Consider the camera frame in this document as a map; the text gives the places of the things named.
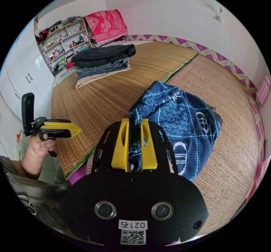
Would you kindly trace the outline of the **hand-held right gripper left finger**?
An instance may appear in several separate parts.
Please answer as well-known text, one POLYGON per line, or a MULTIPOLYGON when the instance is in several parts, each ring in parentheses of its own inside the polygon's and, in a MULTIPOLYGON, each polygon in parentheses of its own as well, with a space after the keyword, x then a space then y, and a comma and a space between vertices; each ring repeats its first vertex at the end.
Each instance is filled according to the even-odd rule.
POLYGON ((116 144, 111 161, 111 167, 116 170, 128 171, 129 152, 129 118, 123 118, 117 133, 116 144))

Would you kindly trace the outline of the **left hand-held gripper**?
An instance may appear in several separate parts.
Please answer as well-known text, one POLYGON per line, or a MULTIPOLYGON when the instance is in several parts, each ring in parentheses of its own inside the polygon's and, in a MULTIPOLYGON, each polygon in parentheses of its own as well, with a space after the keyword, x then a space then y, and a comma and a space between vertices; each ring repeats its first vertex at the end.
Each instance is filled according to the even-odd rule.
POLYGON ((23 128, 25 135, 31 137, 28 157, 45 157, 47 154, 56 157, 53 142, 56 138, 72 138, 82 132, 80 127, 69 120, 49 120, 46 117, 24 117, 23 128))

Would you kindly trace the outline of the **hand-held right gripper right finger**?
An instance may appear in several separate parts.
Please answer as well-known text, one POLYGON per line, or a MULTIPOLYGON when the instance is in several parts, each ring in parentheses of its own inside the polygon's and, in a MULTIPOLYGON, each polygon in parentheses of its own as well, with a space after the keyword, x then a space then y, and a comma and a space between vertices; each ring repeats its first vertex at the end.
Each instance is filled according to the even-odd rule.
POLYGON ((142 119, 140 124, 140 143, 141 143, 141 170, 156 170, 158 163, 155 148, 153 145, 152 134, 148 119, 142 119))

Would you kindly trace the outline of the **person's left hand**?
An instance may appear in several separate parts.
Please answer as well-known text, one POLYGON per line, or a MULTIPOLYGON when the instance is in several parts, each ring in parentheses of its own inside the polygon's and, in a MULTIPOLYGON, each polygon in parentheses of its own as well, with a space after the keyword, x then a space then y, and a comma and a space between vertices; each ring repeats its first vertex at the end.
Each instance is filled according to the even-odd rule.
POLYGON ((50 139, 48 134, 41 134, 41 136, 32 135, 28 144, 25 157, 29 161, 41 162, 49 152, 56 150, 56 141, 50 139))

